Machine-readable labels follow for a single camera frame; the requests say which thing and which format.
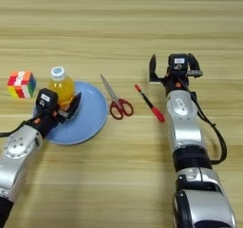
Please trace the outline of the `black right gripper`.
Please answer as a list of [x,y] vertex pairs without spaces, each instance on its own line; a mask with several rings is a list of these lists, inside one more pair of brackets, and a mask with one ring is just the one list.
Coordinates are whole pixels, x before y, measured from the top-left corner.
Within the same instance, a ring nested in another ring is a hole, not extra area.
[[160,78],[156,74],[156,55],[153,54],[149,62],[149,77],[151,84],[162,84],[165,87],[166,94],[174,90],[189,90],[189,78],[190,77],[201,77],[203,72],[200,70],[199,62],[196,57],[192,54],[188,54],[188,62],[190,69],[187,72],[167,72],[164,77]]

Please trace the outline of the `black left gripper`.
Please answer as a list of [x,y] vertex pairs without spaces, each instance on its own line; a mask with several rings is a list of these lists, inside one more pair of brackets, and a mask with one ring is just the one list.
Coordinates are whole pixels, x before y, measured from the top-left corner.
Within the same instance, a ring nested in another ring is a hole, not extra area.
[[42,113],[32,121],[32,127],[35,128],[43,137],[46,137],[50,131],[58,124],[63,124],[67,118],[72,118],[77,111],[80,101],[82,99],[82,93],[78,93],[69,105],[69,109],[66,114],[62,114],[56,110],[51,113]]

